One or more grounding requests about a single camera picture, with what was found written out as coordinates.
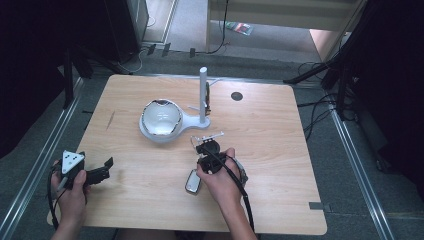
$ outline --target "handheld controller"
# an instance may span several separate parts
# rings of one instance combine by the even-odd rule
[[[63,158],[59,160],[58,168],[61,168],[62,182],[57,191],[63,188],[71,190],[75,177],[81,170],[84,170],[85,153],[63,152]],[[104,163],[103,167],[87,171],[87,179],[84,186],[99,184],[104,179],[110,177],[109,169],[113,166],[113,158],[110,158]]]

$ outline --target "hand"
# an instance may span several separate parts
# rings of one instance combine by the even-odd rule
[[[237,178],[240,178],[237,164],[231,159],[235,157],[235,149],[229,148],[225,154],[227,155],[225,165]],[[207,174],[203,172],[200,164],[197,164],[197,176],[208,186],[213,199],[218,203],[232,238],[234,240],[257,239],[240,203],[240,190],[227,170],[222,167],[215,174]]]
[[[229,148],[225,154],[227,155],[225,165],[239,178],[240,172],[237,164],[230,158],[235,157],[235,149]],[[225,205],[240,204],[240,190],[224,167],[215,174],[207,174],[203,172],[200,164],[197,164],[197,176],[208,186],[209,192],[221,208]]]
[[[56,193],[59,198],[61,212],[60,224],[52,239],[76,239],[86,217],[86,196],[90,187],[84,188],[87,173],[81,170],[74,179],[72,190],[63,189]],[[51,185],[57,189],[60,184],[60,173],[52,176]]]

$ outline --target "finger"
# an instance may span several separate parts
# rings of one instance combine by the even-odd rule
[[[91,192],[91,186],[90,185],[84,187],[84,194],[88,195],[88,194],[90,194],[90,192]]]
[[[209,177],[209,174],[203,172],[202,167],[200,166],[200,164],[197,164],[197,170],[196,170],[196,175],[202,179],[203,181],[205,181],[205,179],[207,179]]]
[[[59,160],[54,161],[53,166],[58,164]],[[53,186],[53,189],[57,189],[59,187],[61,178],[60,178],[60,173],[58,171],[53,172],[52,174],[52,179],[50,181],[51,185]]]
[[[87,173],[84,170],[81,170],[78,175],[75,177],[74,186],[72,192],[80,192],[83,190],[85,180],[87,178]]]
[[[227,151],[225,151],[225,154],[229,157],[235,157],[236,156],[236,150],[234,148],[229,148]]]

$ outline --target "wooden table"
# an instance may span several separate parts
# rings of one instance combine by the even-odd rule
[[[231,98],[243,94],[241,101]],[[319,203],[293,90],[290,86],[219,81],[211,86],[211,125],[190,129],[177,140],[158,144],[139,129],[143,108],[166,98],[186,113],[197,106],[199,80],[111,76],[78,151],[86,169],[114,158],[111,177],[92,188],[87,226],[228,231],[218,205],[202,185],[197,196],[184,189],[197,155],[191,136],[217,138],[221,149],[236,149],[249,181],[257,233],[321,235],[327,230]]]

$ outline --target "black curtain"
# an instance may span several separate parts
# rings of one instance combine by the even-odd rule
[[[64,88],[60,22],[48,1],[0,1],[0,158]]]

